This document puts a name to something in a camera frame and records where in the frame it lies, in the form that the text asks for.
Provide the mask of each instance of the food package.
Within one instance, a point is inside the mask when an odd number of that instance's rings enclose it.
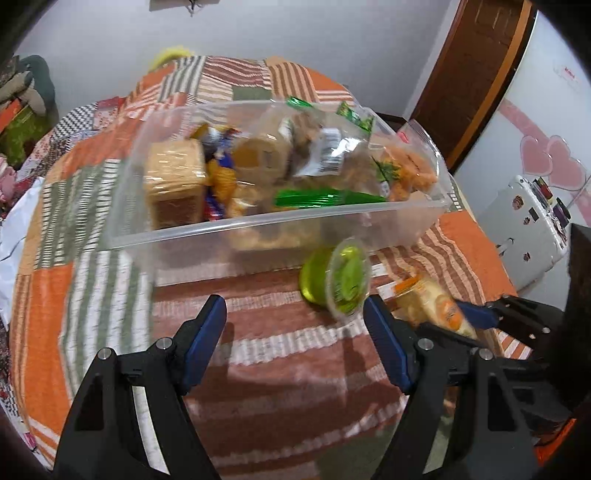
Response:
[[[145,164],[144,193],[154,229],[198,223],[208,184],[197,140],[154,143]]]
[[[412,277],[394,287],[398,310],[395,314],[414,326],[431,322],[438,327],[477,339],[474,327],[456,302],[438,282],[429,277]]]
[[[226,217],[226,208],[236,189],[236,171],[230,148],[238,134],[234,128],[218,130],[204,122],[189,137],[201,143],[206,162],[209,187],[205,197],[205,220]]]
[[[376,161],[382,166],[391,166],[395,172],[396,181],[391,185],[388,197],[390,201],[408,200],[409,195],[416,190],[428,193],[437,183],[437,175],[428,159],[412,148],[387,145]]]
[[[232,160],[239,181],[265,190],[285,179],[293,149],[292,114],[286,105],[274,105],[253,125],[250,136],[236,139]]]
[[[290,122],[294,152],[288,187],[335,189],[379,196],[378,169],[368,148],[368,132],[347,117],[322,112],[298,100]]]

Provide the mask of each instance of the white cloth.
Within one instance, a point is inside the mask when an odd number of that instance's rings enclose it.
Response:
[[[6,330],[10,324],[12,292],[21,262],[22,248],[44,180],[39,177],[33,182],[31,188],[8,212],[0,228],[0,319]]]

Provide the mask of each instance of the orange label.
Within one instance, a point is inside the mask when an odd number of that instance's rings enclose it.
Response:
[[[446,324],[450,330],[457,331],[462,325],[462,312],[456,302],[447,295],[439,295],[435,300],[435,311],[437,316]]]

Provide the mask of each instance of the red label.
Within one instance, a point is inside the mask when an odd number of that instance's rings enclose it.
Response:
[[[404,143],[408,143],[408,144],[410,143],[410,140],[406,136],[406,133],[404,133],[404,132],[398,132],[396,134],[400,137],[400,140],[402,140]]]

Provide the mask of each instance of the door frame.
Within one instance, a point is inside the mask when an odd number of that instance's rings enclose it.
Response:
[[[444,65],[445,58],[448,54],[449,48],[452,41],[457,33],[457,28],[462,20],[462,15],[466,8],[468,0],[462,0],[458,6],[456,16],[453,19],[452,26],[450,27],[449,33],[441,48],[441,53],[437,59],[435,67],[429,76],[429,80],[425,85],[425,88],[417,102],[417,106],[413,110],[411,118],[418,115],[422,105],[427,99],[430,89],[436,82],[437,76],[440,73],[441,68]],[[453,173],[458,166],[462,163],[482,131],[486,124],[492,117],[499,103],[501,102],[506,90],[509,88],[509,84],[515,75],[517,67],[521,62],[525,48],[530,40],[531,31],[534,27],[535,16],[537,9],[532,5],[530,0],[524,0],[521,7],[521,13],[519,14],[519,20],[515,27],[515,34],[511,39],[511,43],[507,49],[507,54],[503,59],[503,62],[496,73],[496,76],[484,98],[480,107],[476,111],[472,121],[467,126],[461,139],[456,144],[452,152],[445,159],[447,168]]]

